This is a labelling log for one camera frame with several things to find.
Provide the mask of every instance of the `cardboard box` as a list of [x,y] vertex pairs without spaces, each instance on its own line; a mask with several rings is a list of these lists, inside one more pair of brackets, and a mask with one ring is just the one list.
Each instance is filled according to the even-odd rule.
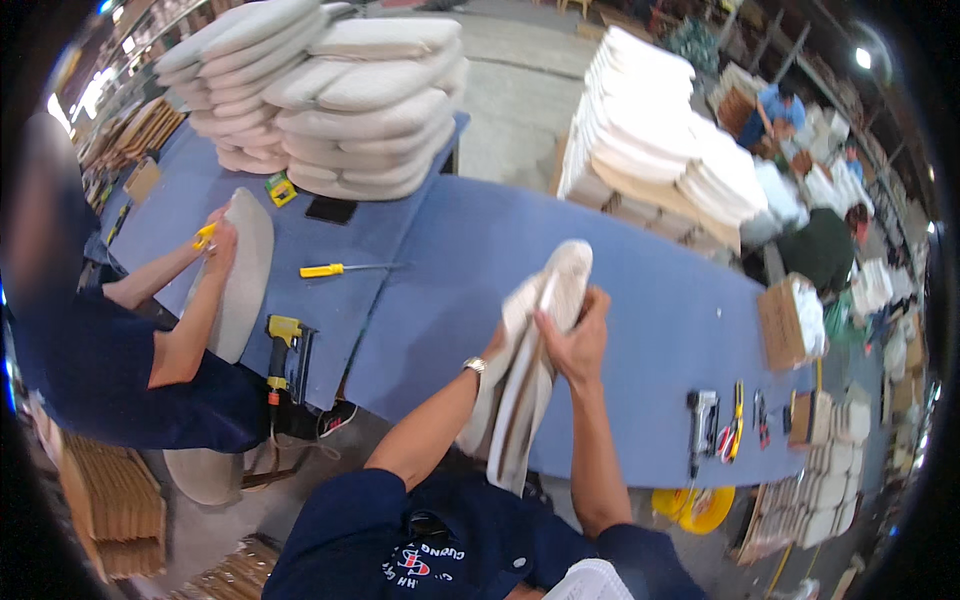
[[756,299],[770,371],[796,369],[819,358],[807,355],[804,348],[797,304],[793,300],[792,285],[796,280],[813,285],[806,277],[791,273]]
[[127,192],[136,204],[143,204],[159,179],[159,167],[152,158],[146,156],[136,165],[130,178],[123,184],[123,191]]
[[790,447],[826,444],[830,437],[833,398],[827,392],[797,394],[793,406]]

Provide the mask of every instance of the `person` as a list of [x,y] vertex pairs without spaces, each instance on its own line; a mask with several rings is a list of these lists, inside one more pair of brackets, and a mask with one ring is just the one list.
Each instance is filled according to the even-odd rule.
[[750,150],[764,135],[781,140],[793,137],[804,127],[806,110],[787,84],[773,84],[756,95],[756,107],[747,118],[736,143]]
[[484,473],[434,472],[470,418],[484,376],[478,364],[499,352],[501,326],[483,360],[467,360],[388,432],[363,469],[313,491],[262,597],[314,598],[322,589],[325,598],[541,598],[572,565],[600,557],[634,598],[705,598],[669,536],[633,524],[600,378],[609,306],[607,294],[589,288],[580,322],[566,335],[535,314],[570,387],[570,486],[583,535]]
[[[34,115],[5,223],[3,278],[18,367],[62,429],[133,448],[236,453],[263,442],[267,403],[237,367],[207,351],[236,230],[215,211],[213,243],[187,240],[115,283],[77,291],[97,220],[62,125]],[[206,268],[180,322],[162,331],[133,313],[198,259]]]
[[850,172],[853,173],[857,180],[862,184],[863,163],[861,163],[860,159],[856,156],[856,142],[854,142],[852,139],[848,140],[845,152],[847,153],[847,168],[850,169]]
[[847,287],[856,238],[866,238],[870,215],[864,204],[847,211],[843,219],[832,208],[810,210],[806,227],[777,238],[777,249],[787,273],[809,279],[823,295]]

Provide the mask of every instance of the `stack of cardboard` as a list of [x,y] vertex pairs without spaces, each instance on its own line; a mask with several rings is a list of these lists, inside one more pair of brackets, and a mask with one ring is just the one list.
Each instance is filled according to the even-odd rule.
[[171,600],[257,600],[274,570],[277,552],[257,536],[240,540],[233,554],[170,593]]
[[100,577],[163,572],[166,504],[140,456],[62,432],[59,467],[74,529]]

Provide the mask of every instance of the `sneaker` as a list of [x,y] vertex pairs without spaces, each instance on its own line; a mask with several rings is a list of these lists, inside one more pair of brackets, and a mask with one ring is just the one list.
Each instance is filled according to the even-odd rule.
[[338,400],[333,408],[320,415],[317,421],[318,437],[325,438],[353,420],[357,414],[357,405],[346,400]]

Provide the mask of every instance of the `blue work table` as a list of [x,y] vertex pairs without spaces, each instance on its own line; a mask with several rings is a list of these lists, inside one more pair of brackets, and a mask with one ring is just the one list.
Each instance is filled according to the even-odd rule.
[[[469,120],[463,113],[456,119],[456,133],[435,158],[430,175],[417,192],[394,202],[359,203],[345,226],[305,218],[303,212],[313,200],[309,193],[300,193],[277,208],[264,189],[265,176],[227,171],[218,164],[210,140],[197,136],[184,122],[161,155],[159,181],[143,204],[131,211],[109,247],[110,254],[124,270],[132,272],[191,239],[207,215],[223,206],[237,187],[249,189],[273,219],[275,246],[260,315],[240,362],[266,376],[272,347],[264,332],[266,316],[300,319],[319,330],[305,399],[329,409],[387,272],[358,271],[308,283],[300,279],[299,268],[333,262],[393,262],[427,190]],[[156,294],[160,304],[178,318],[199,270],[197,261]],[[291,353],[288,371],[296,360]]]
[[[691,414],[686,394],[720,395],[721,427],[744,381],[744,424],[733,464],[703,463],[698,487],[746,486],[799,472],[781,407],[813,387],[810,367],[769,372],[756,310],[763,288],[657,235],[529,190],[441,176],[430,188],[390,274],[348,375],[346,396],[397,422],[479,354],[501,302],[540,270],[563,240],[593,246],[590,282],[612,298],[603,382],[613,439],[631,486],[688,483]],[[771,444],[751,428],[763,390]],[[530,469],[568,477],[573,446],[569,390],[558,378]]]

